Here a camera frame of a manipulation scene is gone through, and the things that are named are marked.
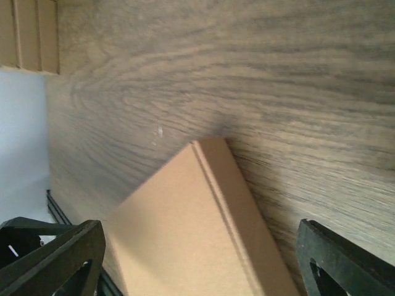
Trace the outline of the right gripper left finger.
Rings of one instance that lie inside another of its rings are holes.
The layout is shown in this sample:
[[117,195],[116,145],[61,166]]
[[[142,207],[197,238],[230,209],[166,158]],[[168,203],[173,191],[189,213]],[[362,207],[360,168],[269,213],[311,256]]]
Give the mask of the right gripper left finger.
[[1,295],[94,295],[106,240],[98,220],[86,220],[59,236],[1,230],[13,260],[1,268]]

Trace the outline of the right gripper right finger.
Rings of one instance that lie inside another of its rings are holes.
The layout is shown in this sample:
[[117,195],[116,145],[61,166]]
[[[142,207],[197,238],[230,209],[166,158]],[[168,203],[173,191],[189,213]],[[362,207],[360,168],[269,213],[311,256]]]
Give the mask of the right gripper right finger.
[[394,295],[394,266],[314,220],[300,221],[296,253],[308,295]]

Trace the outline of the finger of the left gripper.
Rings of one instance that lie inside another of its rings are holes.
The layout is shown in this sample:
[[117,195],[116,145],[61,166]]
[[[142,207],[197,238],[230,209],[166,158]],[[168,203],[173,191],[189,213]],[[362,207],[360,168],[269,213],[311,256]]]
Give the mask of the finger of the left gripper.
[[1,230],[25,232],[37,236],[59,236],[74,228],[73,225],[48,223],[26,217],[16,217],[3,222]]

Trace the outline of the brown cardboard box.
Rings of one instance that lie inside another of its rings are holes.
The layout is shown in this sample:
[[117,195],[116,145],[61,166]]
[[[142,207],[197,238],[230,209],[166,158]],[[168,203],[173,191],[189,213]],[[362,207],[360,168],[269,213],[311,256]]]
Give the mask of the brown cardboard box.
[[223,138],[193,141],[106,219],[124,295],[297,295]]

